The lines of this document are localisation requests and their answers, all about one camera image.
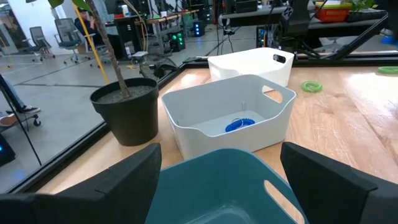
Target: black plant pot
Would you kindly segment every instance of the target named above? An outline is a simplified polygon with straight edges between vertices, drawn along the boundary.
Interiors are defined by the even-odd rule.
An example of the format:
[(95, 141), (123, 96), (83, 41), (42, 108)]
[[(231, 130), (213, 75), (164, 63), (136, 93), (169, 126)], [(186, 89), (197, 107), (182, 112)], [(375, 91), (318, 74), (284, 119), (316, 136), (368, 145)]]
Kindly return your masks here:
[(152, 86), (153, 90), (145, 95), (119, 103), (98, 103), (98, 100), (116, 90), (118, 82), (96, 90), (90, 96), (95, 111), (109, 125), (116, 139), (123, 146), (138, 146), (154, 138), (158, 132), (157, 82), (150, 78), (130, 78), (125, 80), (127, 87)]

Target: white plastic bin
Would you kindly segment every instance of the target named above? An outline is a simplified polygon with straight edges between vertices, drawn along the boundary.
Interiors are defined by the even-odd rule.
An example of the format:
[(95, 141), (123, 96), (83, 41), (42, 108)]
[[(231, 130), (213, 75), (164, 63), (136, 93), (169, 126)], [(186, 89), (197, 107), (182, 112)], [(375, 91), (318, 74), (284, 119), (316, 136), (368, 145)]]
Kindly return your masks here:
[(208, 59), (211, 81), (238, 75), (259, 75), (281, 86), (287, 86), (294, 54), (261, 47)]
[[(279, 91), (282, 102), (263, 94), (264, 86)], [(295, 96), (260, 76), (241, 75), (166, 93), (162, 100), (182, 156), (188, 159), (221, 148), (252, 152), (282, 141)], [(256, 123), (226, 133), (236, 118)]]

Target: houseplant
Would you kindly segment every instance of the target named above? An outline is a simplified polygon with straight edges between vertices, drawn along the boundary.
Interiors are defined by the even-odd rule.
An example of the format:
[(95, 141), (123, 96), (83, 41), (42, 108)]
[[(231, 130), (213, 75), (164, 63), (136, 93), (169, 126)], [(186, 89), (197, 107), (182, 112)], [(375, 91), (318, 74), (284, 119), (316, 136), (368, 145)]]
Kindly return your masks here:
[(373, 6), (373, 0), (344, 0), (343, 2), (353, 3), (352, 10), (358, 12), (361, 9), (368, 9)]
[[(64, 0), (49, 0), (52, 7), (63, 2)], [(72, 3), (92, 12), (95, 26), (102, 36), (118, 78), (117, 82), (99, 88), (90, 96), (95, 110), (109, 125), (120, 144), (136, 146), (151, 140), (158, 132), (157, 82), (149, 78), (124, 80), (94, 0), (72, 0)]]

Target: green object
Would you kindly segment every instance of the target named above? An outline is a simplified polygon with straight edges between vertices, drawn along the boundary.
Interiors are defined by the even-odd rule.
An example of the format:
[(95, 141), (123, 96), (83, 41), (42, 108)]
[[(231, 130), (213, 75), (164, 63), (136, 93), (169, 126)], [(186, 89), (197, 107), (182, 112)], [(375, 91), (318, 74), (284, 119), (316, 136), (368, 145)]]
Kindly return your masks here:
[[(316, 7), (321, 7), (323, 2), (316, 2)], [(341, 3), (341, 4), (325, 4), (322, 9), (351, 9), (353, 7), (352, 3)]]
[(383, 74), (398, 75), (398, 66), (379, 67), (379, 72)]
[(306, 92), (316, 93), (322, 91), (322, 84), (314, 81), (307, 81), (301, 85), (301, 89)]
[[(62, 5), (63, 2), (64, 2), (64, 0), (49, 0), (49, 3), (52, 8)], [(87, 3), (84, 0), (72, 0), (72, 2), (77, 7), (81, 8), (81, 9), (86, 9), (87, 11), (91, 12), (90, 7), (87, 5)]]
[(358, 12), (361, 9), (369, 9), (373, 6), (373, 0), (344, 0), (343, 2), (352, 3), (352, 11)]

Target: wooden table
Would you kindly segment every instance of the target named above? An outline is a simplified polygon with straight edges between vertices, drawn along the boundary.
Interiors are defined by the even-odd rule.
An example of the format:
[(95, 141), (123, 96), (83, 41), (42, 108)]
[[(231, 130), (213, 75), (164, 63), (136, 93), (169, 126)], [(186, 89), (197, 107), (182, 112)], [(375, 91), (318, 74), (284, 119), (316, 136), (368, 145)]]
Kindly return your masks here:
[[(398, 183), (398, 77), (376, 75), (366, 68), (293, 68), (288, 87), (297, 93), (286, 141), (292, 141), (377, 177)], [(304, 81), (323, 84), (323, 91), (306, 93)], [(188, 69), (160, 95), (210, 82), (208, 69)], [(159, 97), (159, 133), (151, 142), (162, 145), (162, 167), (182, 160)], [(39, 192), (55, 194), (85, 180), (142, 149), (118, 144), (107, 134)], [(285, 178), (279, 160), (280, 143), (255, 152)], [(276, 199), (300, 217), (281, 197)]]

